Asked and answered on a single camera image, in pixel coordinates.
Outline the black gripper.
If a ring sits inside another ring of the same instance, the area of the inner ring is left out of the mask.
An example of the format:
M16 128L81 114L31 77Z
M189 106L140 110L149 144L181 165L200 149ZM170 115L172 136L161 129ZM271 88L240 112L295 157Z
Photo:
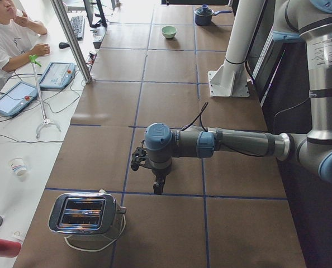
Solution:
M165 184L166 176L171 172L172 161L166 162L150 162L152 171L156 175L155 183L153 184L154 194L161 194L161 185Z

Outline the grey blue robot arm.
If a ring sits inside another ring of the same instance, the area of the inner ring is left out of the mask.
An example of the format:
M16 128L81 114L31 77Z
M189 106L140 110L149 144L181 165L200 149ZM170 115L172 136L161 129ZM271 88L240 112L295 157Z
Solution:
M207 158L216 151L295 161L332 183L332 1L277 1L273 39L306 43L311 131L274 135L194 125L171 130L154 123L133 153L131 168L145 167L153 172L155 194L163 192L173 158Z

